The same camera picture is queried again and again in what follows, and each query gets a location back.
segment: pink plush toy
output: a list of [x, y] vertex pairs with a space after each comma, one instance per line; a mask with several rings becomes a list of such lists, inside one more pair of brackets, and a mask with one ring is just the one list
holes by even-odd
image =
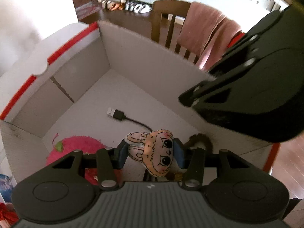
[[[61, 152], [58, 149], [53, 148], [50, 155], [47, 157], [46, 165], [53, 163], [54, 161], [58, 160], [59, 158], [63, 157], [64, 155], [79, 149], [82, 150], [84, 154], [94, 154], [97, 152], [98, 149], [105, 148], [106, 146], [103, 145], [100, 141], [91, 138], [89, 136], [72, 136], [69, 138], [63, 139], [61, 142], [58, 142], [56, 146], [60, 144], [62, 149]], [[121, 183], [121, 171], [114, 170], [118, 183]], [[88, 180], [91, 184], [97, 185], [98, 182], [96, 180], [97, 176], [97, 169], [86, 169], [85, 170], [85, 179]]]

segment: stuffed bunny toy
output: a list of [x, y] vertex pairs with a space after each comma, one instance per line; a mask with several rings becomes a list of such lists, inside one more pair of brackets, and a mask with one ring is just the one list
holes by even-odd
[[140, 162], [152, 176], [165, 176], [173, 161], [173, 135], [161, 129], [150, 133], [135, 132], [127, 134], [128, 155]]

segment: cardboard box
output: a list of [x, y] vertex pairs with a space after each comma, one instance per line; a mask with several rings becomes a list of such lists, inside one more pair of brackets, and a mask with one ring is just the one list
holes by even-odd
[[[127, 133], [145, 131], [107, 116], [109, 107], [183, 143], [204, 133], [215, 153], [229, 149], [264, 167], [269, 142], [211, 125], [179, 103], [181, 93], [213, 77], [150, 39], [100, 21], [69, 25], [38, 49], [0, 78], [0, 143], [17, 182], [45, 165], [56, 133], [57, 141], [87, 135], [117, 147]], [[140, 181], [143, 173], [127, 159], [124, 180]]]

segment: chair backrest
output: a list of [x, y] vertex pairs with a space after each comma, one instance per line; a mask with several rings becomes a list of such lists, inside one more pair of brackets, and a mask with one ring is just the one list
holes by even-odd
[[[175, 24], [175, 18], [176, 16], [186, 18], [188, 10], [190, 8], [190, 2], [186, 1], [180, 1], [180, 0], [158, 0], [153, 3], [152, 6], [152, 30], [151, 30], [151, 39], [157, 43], [159, 43], [160, 33], [161, 33], [161, 20], [162, 20], [162, 14], [171, 14], [172, 19], [168, 30], [168, 35], [166, 39], [166, 48], [170, 48], [171, 41], [172, 41], [172, 35], [173, 35], [173, 29]], [[179, 53], [181, 49], [181, 46], [179, 44], [176, 44], [175, 47], [175, 53]], [[186, 53], [184, 55], [185, 59], [188, 59], [190, 56], [190, 51], [186, 50]], [[196, 56], [193, 63], [196, 64], [199, 57]]]

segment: shoe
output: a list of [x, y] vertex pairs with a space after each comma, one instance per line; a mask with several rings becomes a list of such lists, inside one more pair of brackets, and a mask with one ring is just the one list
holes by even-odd
[[125, 11], [129, 11], [129, 9], [130, 9], [130, 2], [127, 1], [125, 6]]
[[125, 7], [125, 3], [122, 3], [119, 7], [118, 7], [118, 10], [123, 10]]
[[135, 2], [131, 2], [129, 11], [133, 12], [135, 5], [136, 5]]
[[113, 2], [112, 1], [107, 1], [107, 9], [112, 8]]
[[110, 11], [114, 11], [115, 9], [118, 9], [120, 6], [120, 3], [113, 3], [112, 7], [110, 8]]
[[102, 9], [105, 9], [107, 7], [107, 1], [106, 0], [101, 2], [101, 7], [102, 7]]
[[138, 13], [139, 10], [141, 10], [142, 7], [143, 7], [143, 5], [141, 3], [136, 4], [136, 6], [133, 9], [133, 12]]
[[148, 5], [148, 4], [144, 4], [141, 8], [141, 10], [139, 10], [139, 13], [148, 13], [152, 10], [152, 8]]

